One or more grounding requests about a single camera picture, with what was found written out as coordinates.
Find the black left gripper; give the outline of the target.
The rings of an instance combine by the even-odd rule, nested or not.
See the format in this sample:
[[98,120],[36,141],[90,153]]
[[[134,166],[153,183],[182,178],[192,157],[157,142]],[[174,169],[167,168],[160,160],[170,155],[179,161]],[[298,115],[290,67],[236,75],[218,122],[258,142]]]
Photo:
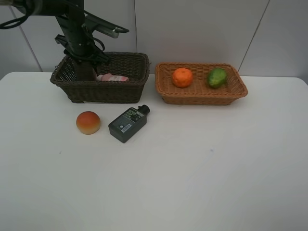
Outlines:
[[94,40],[87,36],[69,35],[66,37],[57,35],[55,41],[64,47],[65,55],[77,61],[91,62],[92,64],[108,63],[110,61],[110,58],[95,45]]

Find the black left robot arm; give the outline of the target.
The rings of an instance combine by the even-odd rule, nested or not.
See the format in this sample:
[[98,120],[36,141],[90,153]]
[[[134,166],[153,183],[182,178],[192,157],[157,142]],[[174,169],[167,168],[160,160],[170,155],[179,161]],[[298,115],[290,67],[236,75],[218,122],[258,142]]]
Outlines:
[[2,23],[1,29],[18,27],[30,16],[54,16],[63,32],[56,36],[55,41],[64,47],[66,55],[92,64],[109,61],[108,56],[103,53],[103,42],[93,37],[93,31],[117,38],[118,28],[115,24],[85,11],[83,0],[2,0],[0,4],[13,6],[24,14]]

